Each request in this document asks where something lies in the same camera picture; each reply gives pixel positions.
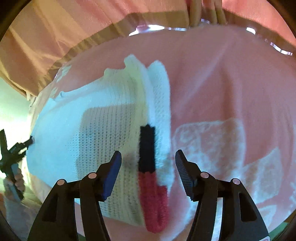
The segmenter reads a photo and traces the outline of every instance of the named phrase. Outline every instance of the hand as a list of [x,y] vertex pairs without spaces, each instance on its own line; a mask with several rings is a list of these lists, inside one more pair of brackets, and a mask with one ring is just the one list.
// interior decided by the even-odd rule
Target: hand
[[[15,180],[16,180],[15,186],[17,187],[17,189],[22,192],[25,191],[25,182],[23,179],[22,172],[19,168],[17,170],[17,174],[15,175]],[[12,192],[10,191],[10,187],[13,187],[13,182],[8,177],[6,177],[3,180],[3,184],[5,189],[5,192],[4,192],[5,197],[7,197],[9,200],[16,201]]]

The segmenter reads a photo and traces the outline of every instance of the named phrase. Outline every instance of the white wall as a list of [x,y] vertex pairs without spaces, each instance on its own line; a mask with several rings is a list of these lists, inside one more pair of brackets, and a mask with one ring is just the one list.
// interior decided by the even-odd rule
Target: white wall
[[29,104],[24,96],[0,78],[0,130],[5,130],[8,148],[30,137]]

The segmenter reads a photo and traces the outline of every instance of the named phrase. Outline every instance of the black fabric patch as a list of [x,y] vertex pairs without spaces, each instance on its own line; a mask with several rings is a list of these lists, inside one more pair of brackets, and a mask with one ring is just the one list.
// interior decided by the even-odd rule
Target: black fabric patch
[[155,172],[155,127],[141,126],[139,172]]

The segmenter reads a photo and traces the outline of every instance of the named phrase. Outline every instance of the metal pin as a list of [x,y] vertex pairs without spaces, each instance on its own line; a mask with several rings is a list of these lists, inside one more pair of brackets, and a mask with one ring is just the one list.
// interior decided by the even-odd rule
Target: metal pin
[[240,184],[240,180],[238,180],[237,178],[233,179],[232,182],[236,185]]
[[208,178],[209,177],[209,174],[207,172],[202,172],[200,174],[200,176],[203,177],[203,178]]
[[60,179],[60,180],[57,181],[57,184],[58,184],[59,186],[64,185],[64,184],[65,184],[65,180]]
[[89,178],[90,178],[90,179],[94,179],[94,178],[96,178],[96,173],[95,173],[95,172],[90,173],[90,174],[89,174]]

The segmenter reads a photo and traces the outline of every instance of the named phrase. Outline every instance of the gray sleeve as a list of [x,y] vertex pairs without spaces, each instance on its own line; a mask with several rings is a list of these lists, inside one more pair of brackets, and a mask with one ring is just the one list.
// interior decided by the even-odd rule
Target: gray sleeve
[[26,241],[41,206],[28,199],[18,203],[6,197],[4,203],[7,222],[19,239]]

